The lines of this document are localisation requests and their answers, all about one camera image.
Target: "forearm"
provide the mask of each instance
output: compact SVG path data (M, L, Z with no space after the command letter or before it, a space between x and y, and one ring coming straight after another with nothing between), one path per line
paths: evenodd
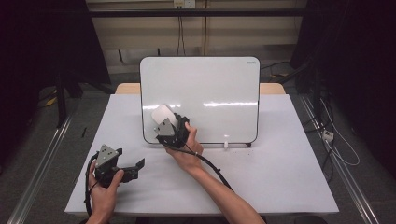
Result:
M265 223L250 204L224 186L206 170L195 169L189 171L189 174L210 195L230 223Z

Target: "white eraser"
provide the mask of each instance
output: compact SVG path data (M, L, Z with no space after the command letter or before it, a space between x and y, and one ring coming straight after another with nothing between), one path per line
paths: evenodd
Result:
M169 119L171 123L177 127L177 119L171 109L167 105L159 105L151 113L151 117L155 120L157 124L160 124L165 119Z

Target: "person's left hand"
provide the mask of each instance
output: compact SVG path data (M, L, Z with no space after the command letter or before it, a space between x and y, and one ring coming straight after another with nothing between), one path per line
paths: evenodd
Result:
M92 215L87 223L107 223L113 216L117 200L117 187L119 186L124 175L123 170L118 170L111 181L110 186L106 189L93 176L96 161L90 166L89 187L92 188Z

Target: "wall outlet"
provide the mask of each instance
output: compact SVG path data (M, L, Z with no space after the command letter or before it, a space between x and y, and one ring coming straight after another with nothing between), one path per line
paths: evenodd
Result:
M174 8L184 8L185 0L174 0Z
M195 0L184 0L184 8L195 8Z

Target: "person's right hand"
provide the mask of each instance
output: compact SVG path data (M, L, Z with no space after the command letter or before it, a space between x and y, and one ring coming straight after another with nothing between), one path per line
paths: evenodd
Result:
M189 131L189 137L186 142L186 146L183 147L184 150L190 151L190 149L197 154L202 155L204 148L202 145L195 140L195 136L197 134L197 129L194 127L191 127L188 122L185 123L186 129ZM178 166L186 171L189 174L192 174L196 170L203 170L204 168L202 167L201 160L197 158L196 156L193 156L191 154L179 152L172 150L170 148L165 148L166 152L171 155L176 161Z

